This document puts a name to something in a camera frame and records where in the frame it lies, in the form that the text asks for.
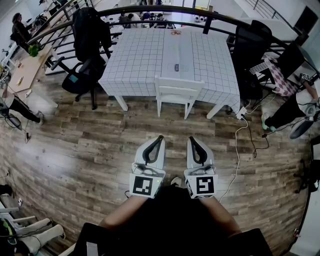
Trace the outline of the purple checkered cloth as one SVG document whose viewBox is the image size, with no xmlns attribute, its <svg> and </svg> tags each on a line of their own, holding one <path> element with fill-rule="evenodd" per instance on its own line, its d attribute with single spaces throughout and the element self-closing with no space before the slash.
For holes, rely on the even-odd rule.
<svg viewBox="0 0 320 256">
<path fill-rule="evenodd" d="M 262 79 L 266 80 L 262 84 L 280 96 L 290 97 L 294 95 L 298 87 L 284 78 L 281 69 L 276 66 L 277 60 L 267 54 L 264 54 L 262 59 L 270 63 L 268 69 L 262 71 L 262 74 L 264 74 Z"/>
</svg>

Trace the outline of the person's white shoe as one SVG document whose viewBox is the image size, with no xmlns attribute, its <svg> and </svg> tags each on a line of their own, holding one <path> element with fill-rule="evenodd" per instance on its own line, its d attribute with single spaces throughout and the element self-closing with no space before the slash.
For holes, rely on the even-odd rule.
<svg viewBox="0 0 320 256">
<path fill-rule="evenodd" d="M 177 188 L 181 188 L 181 189 L 185 188 L 185 186 L 183 184 L 183 180 L 178 176 L 172 179 L 170 185 L 175 186 Z"/>
</svg>

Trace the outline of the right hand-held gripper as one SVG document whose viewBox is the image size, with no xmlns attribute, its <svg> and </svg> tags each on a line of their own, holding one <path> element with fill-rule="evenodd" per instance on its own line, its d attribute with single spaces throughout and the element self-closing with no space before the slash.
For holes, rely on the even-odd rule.
<svg viewBox="0 0 320 256">
<path fill-rule="evenodd" d="M 203 141 L 190 136 L 184 177 L 191 199 L 211 198 L 217 193 L 218 175 L 213 164 L 213 151 Z"/>
</svg>

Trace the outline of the light wooden desk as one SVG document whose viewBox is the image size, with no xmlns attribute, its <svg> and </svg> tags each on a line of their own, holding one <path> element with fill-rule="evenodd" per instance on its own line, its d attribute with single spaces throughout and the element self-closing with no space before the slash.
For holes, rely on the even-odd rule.
<svg viewBox="0 0 320 256">
<path fill-rule="evenodd" d="M 30 94 L 37 95 L 50 104 L 52 107 L 57 108 L 58 104 L 45 95 L 40 89 L 36 87 L 36 79 L 41 68 L 44 67 L 48 57 L 53 55 L 58 57 L 52 45 L 46 45 L 38 52 L 36 57 L 28 56 L 20 63 L 20 67 L 16 67 L 11 75 L 7 91 L 16 94 L 19 92 L 29 92 Z"/>
</svg>

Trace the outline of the black mesh office chair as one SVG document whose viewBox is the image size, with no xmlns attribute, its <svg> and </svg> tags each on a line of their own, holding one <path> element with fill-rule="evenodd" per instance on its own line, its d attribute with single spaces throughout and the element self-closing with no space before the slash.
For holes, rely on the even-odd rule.
<svg viewBox="0 0 320 256">
<path fill-rule="evenodd" d="M 271 46 L 272 31 L 264 23 L 253 20 L 248 28 L 238 26 L 231 58 L 235 70 L 240 98 L 262 98 L 262 87 L 250 69 L 262 63 L 264 53 Z"/>
</svg>

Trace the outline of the green potted plant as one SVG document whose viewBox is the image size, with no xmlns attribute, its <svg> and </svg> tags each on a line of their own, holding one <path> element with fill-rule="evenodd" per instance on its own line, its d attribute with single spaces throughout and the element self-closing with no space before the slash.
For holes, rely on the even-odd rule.
<svg viewBox="0 0 320 256">
<path fill-rule="evenodd" d="M 41 48 L 38 44 L 33 44 L 28 47 L 28 53 L 33 58 L 38 55 L 40 50 L 41 50 Z"/>
</svg>

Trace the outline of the person's left forearm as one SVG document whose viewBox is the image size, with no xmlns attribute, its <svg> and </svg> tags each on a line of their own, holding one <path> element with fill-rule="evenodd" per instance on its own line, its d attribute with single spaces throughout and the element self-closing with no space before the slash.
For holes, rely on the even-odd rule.
<svg viewBox="0 0 320 256">
<path fill-rule="evenodd" d="M 130 196 L 112 213 L 104 217 L 99 226 L 108 230 L 118 229 L 136 214 L 147 199 L 147 197 L 142 196 Z"/>
</svg>

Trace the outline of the person in dark shirt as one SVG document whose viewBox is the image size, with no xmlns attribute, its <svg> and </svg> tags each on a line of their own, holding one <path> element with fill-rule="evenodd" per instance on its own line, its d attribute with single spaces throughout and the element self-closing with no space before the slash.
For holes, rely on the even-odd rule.
<svg viewBox="0 0 320 256">
<path fill-rule="evenodd" d="M 199 199 L 185 188 L 162 187 L 124 225 L 106 229 L 85 223 L 72 256 L 273 256 L 261 230 L 227 237 Z"/>
</svg>

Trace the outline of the black monitor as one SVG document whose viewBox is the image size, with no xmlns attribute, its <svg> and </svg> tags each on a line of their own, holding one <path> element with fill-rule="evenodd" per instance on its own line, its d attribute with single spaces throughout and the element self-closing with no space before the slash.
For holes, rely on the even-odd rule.
<svg viewBox="0 0 320 256">
<path fill-rule="evenodd" d="M 292 42 L 277 58 L 278 67 L 285 79 L 307 74 L 310 77 L 316 74 L 314 62 L 310 55 L 301 46 Z"/>
</svg>

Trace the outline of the black metal railing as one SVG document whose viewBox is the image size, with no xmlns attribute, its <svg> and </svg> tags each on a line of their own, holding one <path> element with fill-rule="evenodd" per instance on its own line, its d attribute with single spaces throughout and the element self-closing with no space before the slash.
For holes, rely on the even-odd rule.
<svg viewBox="0 0 320 256">
<path fill-rule="evenodd" d="M 52 36 L 59 30 L 65 30 L 67 27 L 73 26 L 73 21 L 71 20 L 69 16 L 69 11 L 73 8 L 70 6 L 71 3 L 74 1 L 77 1 L 78 3 L 81 1 L 84 1 L 84 4 L 80 5 L 79 7 L 93 7 L 93 2 L 88 2 L 87 0 L 70 0 L 65 3 L 59 10 L 57 10 L 50 18 L 47 19 L 47 21 L 32 35 L 31 39 L 27 42 L 29 46 L 34 45 L 35 43 L 39 43 L 41 47 L 49 44 L 54 43 L 56 40 L 60 38 L 65 38 L 68 35 L 67 34 L 61 34 L 57 38 L 53 39 Z M 156 12 L 165 12 L 165 13 L 183 13 L 183 14 L 189 14 L 189 15 L 199 15 L 205 17 L 205 21 L 200 23 L 192 23 L 192 22 L 182 22 L 182 21 L 169 21 L 169 23 L 175 24 L 175 25 L 183 25 L 185 27 L 195 27 L 202 29 L 203 34 L 208 34 L 209 31 L 215 31 L 218 33 L 226 34 L 231 37 L 235 37 L 236 34 L 232 32 L 231 30 L 225 30 L 218 28 L 218 25 L 211 25 L 212 22 L 223 22 L 225 24 L 230 24 L 233 26 L 239 26 L 242 28 L 248 28 L 250 26 L 249 23 L 232 18 L 227 15 L 220 14 L 216 11 L 206 11 L 196 8 L 190 8 L 190 7 L 182 7 L 182 6 L 171 6 L 171 5 L 130 5 L 130 6 L 124 6 L 124 7 L 118 7 L 118 8 L 110 8 L 101 10 L 98 12 L 98 16 L 101 17 L 109 17 L 111 15 L 117 15 L 121 13 L 137 13 L 137 12 L 144 12 L 149 11 L 152 13 Z M 300 33 L 298 30 L 296 31 L 293 27 L 290 25 L 286 25 L 290 30 L 294 32 L 294 36 L 292 39 L 281 39 L 279 36 L 276 35 L 275 32 L 272 33 L 272 43 L 270 48 L 268 49 L 271 52 L 278 53 L 279 50 L 274 50 L 273 48 L 282 48 L 285 49 L 288 44 L 295 42 L 298 45 L 302 45 L 306 39 L 307 35 Z M 44 43 L 41 43 L 41 40 L 46 37 L 47 35 L 50 35 L 49 39 L 45 41 Z"/>
</svg>

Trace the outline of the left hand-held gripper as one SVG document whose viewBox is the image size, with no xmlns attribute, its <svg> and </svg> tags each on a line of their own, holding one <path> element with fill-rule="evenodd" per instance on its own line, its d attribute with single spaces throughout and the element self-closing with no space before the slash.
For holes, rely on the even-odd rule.
<svg viewBox="0 0 320 256">
<path fill-rule="evenodd" d="M 153 137 L 136 151 L 132 172 L 129 174 L 129 194 L 154 199 L 166 172 L 164 136 Z"/>
</svg>

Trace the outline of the person's right forearm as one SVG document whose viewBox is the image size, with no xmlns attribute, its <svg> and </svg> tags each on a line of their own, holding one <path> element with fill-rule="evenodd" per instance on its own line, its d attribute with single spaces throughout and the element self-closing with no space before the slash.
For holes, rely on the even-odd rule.
<svg viewBox="0 0 320 256">
<path fill-rule="evenodd" d="M 200 198 L 199 201 L 206 207 L 219 229 L 228 238 L 242 233 L 233 216 L 215 197 Z"/>
</svg>

